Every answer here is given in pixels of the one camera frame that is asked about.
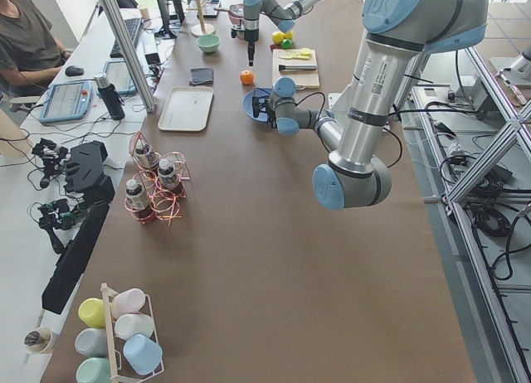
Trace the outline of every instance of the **white plate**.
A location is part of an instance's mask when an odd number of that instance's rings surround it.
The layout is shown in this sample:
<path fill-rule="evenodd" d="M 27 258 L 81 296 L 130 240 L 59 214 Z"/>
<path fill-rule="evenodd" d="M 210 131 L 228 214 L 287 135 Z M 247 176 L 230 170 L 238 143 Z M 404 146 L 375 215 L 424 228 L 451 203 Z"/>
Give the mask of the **white plate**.
<path fill-rule="evenodd" d="M 163 131 L 200 132 L 207 126 L 214 90 L 210 87 L 173 87 L 166 98 L 158 128 Z"/>

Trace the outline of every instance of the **pink cup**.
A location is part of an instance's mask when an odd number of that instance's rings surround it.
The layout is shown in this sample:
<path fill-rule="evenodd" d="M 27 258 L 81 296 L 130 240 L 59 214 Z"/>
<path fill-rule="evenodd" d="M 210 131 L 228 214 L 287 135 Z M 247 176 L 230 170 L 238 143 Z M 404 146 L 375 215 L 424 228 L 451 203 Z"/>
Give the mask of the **pink cup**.
<path fill-rule="evenodd" d="M 132 288 L 117 294 L 110 304 L 110 312 L 114 318 L 120 318 L 124 314 L 137 313 L 146 303 L 145 293 Z"/>

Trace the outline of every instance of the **computer mouse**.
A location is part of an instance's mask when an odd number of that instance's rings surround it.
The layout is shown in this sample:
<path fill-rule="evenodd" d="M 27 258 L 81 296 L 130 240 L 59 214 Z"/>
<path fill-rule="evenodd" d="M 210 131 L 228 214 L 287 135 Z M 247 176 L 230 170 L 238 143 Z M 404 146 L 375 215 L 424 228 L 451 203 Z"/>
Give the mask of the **computer mouse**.
<path fill-rule="evenodd" d="M 66 76 L 79 76 L 83 75 L 83 72 L 85 72 L 85 70 L 77 65 L 70 65 L 65 69 Z"/>

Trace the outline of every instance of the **person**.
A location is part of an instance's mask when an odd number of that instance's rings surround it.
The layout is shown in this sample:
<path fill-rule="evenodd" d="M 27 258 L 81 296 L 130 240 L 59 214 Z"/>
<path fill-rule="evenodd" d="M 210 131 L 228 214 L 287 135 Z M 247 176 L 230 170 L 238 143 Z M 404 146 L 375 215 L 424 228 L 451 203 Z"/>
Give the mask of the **person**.
<path fill-rule="evenodd" d="M 14 96 L 41 95 L 71 53 L 32 0 L 0 0 L 0 75 Z"/>

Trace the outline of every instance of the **person's arm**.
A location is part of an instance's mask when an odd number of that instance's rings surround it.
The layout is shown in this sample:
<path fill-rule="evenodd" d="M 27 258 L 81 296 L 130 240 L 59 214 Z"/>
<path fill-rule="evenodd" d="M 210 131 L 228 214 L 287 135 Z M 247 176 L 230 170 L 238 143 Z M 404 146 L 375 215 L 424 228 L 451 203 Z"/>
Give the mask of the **person's arm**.
<path fill-rule="evenodd" d="M 23 71 L 18 70 L 0 70 L 0 75 L 13 87 L 22 87 L 29 85 L 47 84 L 56 77 L 61 70 L 60 66 L 48 68 L 47 70 Z"/>
<path fill-rule="evenodd" d="M 71 51 L 68 51 L 64 46 L 63 44 L 61 43 L 61 41 L 59 39 L 57 39 L 55 36 L 53 37 L 53 40 L 56 41 L 56 44 L 57 44 L 57 48 L 59 49 L 59 52 L 61 53 L 61 57 L 63 60 L 68 60 L 70 58 L 70 56 L 72 55 L 72 52 Z"/>

